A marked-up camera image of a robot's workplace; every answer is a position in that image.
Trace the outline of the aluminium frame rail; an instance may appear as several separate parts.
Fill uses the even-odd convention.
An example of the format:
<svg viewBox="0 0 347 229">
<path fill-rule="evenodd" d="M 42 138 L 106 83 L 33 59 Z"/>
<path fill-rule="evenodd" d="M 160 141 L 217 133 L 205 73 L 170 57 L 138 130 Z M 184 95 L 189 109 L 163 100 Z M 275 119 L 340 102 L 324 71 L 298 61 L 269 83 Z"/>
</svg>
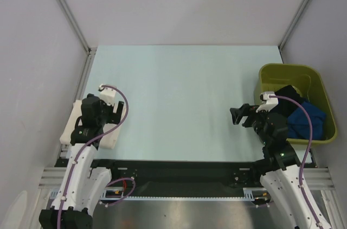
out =
<svg viewBox="0 0 347 229">
<path fill-rule="evenodd" d="M 39 182 L 40 188 L 59 188 L 66 168 L 45 168 Z M 304 168 L 304 179 L 310 190 L 335 190 L 328 168 Z"/>
</svg>

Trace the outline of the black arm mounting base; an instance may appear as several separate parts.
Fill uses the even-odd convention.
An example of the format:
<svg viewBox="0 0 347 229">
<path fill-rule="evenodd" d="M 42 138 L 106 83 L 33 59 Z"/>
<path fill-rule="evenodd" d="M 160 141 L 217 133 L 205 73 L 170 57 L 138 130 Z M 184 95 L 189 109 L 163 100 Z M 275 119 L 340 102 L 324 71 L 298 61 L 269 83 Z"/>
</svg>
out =
<svg viewBox="0 0 347 229">
<path fill-rule="evenodd" d="M 96 159 L 91 167 L 110 169 L 115 187 L 132 197 L 227 198 L 260 188 L 250 162 L 126 161 Z"/>
</svg>

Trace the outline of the olive green plastic bin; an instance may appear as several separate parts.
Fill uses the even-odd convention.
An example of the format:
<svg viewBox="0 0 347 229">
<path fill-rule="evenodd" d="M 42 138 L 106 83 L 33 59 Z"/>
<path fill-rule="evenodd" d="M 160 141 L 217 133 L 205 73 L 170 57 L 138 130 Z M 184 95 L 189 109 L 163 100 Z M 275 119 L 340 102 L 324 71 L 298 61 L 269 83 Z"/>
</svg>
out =
<svg viewBox="0 0 347 229">
<path fill-rule="evenodd" d="M 312 146 L 332 142 L 337 137 L 337 127 L 327 92 L 320 74 L 305 65 L 269 63 L 259 70 L 259 78 L 254 89 L 254 102 L 260 104 L 260 93 L 277 90 L 291 85 L 311 104 L 326 113 L 323 125 L 323 139 L 313 140 Z"/>
</svg>

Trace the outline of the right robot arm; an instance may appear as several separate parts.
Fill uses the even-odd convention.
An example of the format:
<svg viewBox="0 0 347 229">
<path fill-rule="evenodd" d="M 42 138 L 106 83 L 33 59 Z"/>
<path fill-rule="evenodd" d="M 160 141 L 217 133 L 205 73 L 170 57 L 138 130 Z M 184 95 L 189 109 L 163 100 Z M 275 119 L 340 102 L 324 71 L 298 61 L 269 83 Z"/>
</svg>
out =
<svg viewBox="0 0 347 229">
<path fill-rule="evenodd" d="M 287 119 L 249 104 L 231 108 L 230 113 L 234 125 L 245 117 L 242 126 L 252 128 L 264 143 L 264 157 L 252 163 L 250 180 L 269 192 L 286 227 L 331 228 L 307 186 L 296 151 L 287 141 Z"/>
</svg>

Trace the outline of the blue t shirt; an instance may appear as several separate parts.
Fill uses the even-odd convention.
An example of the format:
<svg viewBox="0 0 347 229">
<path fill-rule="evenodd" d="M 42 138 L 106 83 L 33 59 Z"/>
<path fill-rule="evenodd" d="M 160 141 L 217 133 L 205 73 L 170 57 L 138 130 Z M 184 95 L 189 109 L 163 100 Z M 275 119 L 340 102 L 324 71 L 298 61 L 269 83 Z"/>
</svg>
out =
<svg viewBox="0 0 347 229">
<path fill-rule="evenodd" d="M 326 113 L 309 102 L 303 102 L 301 106 L 310 117 L 312 124 L 312 139 L 322 140 L 324 136 L 323 126 Z M 310 126 L 306 114 L 301 108 L 297 108 L 287 119 L 288 137 L 293 139 L 309 139 Z"/>
</svg>

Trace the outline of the folded cream t shirt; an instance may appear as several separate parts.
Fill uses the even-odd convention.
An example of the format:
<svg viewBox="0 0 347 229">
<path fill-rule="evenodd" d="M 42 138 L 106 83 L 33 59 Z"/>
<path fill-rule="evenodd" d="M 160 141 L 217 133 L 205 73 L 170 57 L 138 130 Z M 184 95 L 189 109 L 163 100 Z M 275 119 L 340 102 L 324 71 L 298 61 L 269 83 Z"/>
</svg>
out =
<svg viewBox="0 0 347 229">
<path fill-rule="evenodd" d="M 63 134 L 60 137 L 60 143 L 62 145 L 70 145 L 71 141 L 71 133 L 74 130 L 75 122 L 79 116 L 81 116 L 81 100 L 76 100 L 73 103 L 73 109 L 71 111 L 71 114 L 69 116 L 68 122 L 65 126 L 65 129 L 63 131 Z M 104 149 L 113 149 L 117 143 L 117 139 L 120 133 L 121 127 L 118 127 L 113 132 L 110 132 L 109 134 L 102 137 L 100 141 L 99 147 Z"/>
</svg>

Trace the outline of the right aluminium corner post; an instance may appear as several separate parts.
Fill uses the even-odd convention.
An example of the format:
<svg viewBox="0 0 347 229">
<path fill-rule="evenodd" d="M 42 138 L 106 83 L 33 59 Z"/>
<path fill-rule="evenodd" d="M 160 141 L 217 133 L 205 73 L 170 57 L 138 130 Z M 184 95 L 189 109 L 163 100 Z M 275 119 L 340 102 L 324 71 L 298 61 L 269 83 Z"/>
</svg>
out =
<svg viewBox="0 0 347 229">
<path fill-rule="evenodd" d="M 300 19 L 302 18 L 304 12 L 307 10 L 310 2 L 312 0 L 302 0 L 294 17 L 292 18 L 290 24 L 288 25 L 281 41 L 279 42 L 278 44 L 278 48 L 279 48 L 279 51 L 282 52 L 282 50 L 284 49 L 287 41 L 290 39 L 293 31 L 295 30 L 296 26 L 298 25 Z"/>
</svg>

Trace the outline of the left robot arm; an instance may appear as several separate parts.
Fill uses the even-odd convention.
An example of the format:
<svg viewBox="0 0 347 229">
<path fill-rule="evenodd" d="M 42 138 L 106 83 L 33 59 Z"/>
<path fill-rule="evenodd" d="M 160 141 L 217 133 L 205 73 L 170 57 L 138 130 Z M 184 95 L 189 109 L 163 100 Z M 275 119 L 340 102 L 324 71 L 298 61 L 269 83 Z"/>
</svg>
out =
<svg viewBox="0 0 347 229">
<path fill-rule="evenodd" d="M 123 93 L 110 85 L 101 85 L 100 95 L 89 94 L 76 100 L 60 143 L 69 147 L 64 176 L 49 209 L 40 211 L 42 228 L 92 228 L 93 213 L 105 188 L 118 182 L 120 172 L 110 166 L 92 166 L 99 148 L 114 149 L 121 126 L 128 115 Z"/>
</svg>

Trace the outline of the black t shirt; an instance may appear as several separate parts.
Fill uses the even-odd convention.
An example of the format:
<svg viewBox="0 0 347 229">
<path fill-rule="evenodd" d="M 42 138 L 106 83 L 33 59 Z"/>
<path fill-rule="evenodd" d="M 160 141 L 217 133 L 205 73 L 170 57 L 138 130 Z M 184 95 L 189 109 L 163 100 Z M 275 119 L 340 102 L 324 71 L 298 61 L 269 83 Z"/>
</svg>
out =
<svg viewBox="0 0 347 229">
<path fill-rule="evenodd" d="M 275 92 L 276 96 L 288 97 L 299 104 L 308 102 L 307 99 L 303 98 L 292 85 L 287 85 Z M 285 99 L 278 99 L 278 105 L 271 110 L 271 112 L 278 113 L 284 117 L 289 117 L 298 106 Z"/>
</svg>

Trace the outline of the aluminium corner post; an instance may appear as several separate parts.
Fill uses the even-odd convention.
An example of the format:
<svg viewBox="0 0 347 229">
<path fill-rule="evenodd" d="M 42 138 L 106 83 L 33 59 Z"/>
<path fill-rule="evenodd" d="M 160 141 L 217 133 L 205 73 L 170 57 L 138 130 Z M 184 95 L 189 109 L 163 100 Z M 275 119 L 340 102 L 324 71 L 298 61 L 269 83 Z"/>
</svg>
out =
<svg viewBox="0 0 347 229">
<path fill-rule="evenodd" d="M 300 19 L 302 18 L 304 12 L 307 10 L 310 2 L 312 0 L 302 0 L 294 17 L 292 18 L 290 24 L 288 25 L 281 41 L 279 42 L 278 44 L 278 48 L 279 48 L 279 51 L 282 52 L 282 50 L 284 49 L 287 41 L 290 39 L 293 31 L 295 30 L 296 26 L 298 25 Z"/>
<path fill-rule="evenodd" d="M 85 53 L 88 55 L 91 51 L 91 48 L 89 47 L 86 38 L 84 37 L 79 24 L 73 15 L 68 3 L 66 0 L 56 0 L 57 4 L 59 5 L 60 9 L 62 10 L 68 24 L 72 28 L 72 31 L 74 32 L 75 36 L 77 37 L 80 45 L 82 46 Z"/>
</svg>

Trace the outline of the left aluminium corner post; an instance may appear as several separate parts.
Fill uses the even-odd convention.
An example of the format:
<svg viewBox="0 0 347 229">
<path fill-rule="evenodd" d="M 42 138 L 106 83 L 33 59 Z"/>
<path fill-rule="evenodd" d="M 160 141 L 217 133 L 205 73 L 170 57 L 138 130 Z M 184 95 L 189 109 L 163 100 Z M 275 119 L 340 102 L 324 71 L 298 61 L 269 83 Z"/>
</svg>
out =
<svg viewBox="0 0 347 229">
<path fill-rule="evenodd" d="M 60 9 L 62 10 L 68 24 L 72 28 L 72 31 L 74 32 L 75 36 L 77 37 L 80 45 L 82 46 L 85 53 L 88 55 L 91 51 L 91 48 L 89 47 L 86 38 L 84 37 L 79 24 L 73 15 L 68 3 L 66 0 L 56 0 L 57 4 L 59 5 Z"/>
</svg>

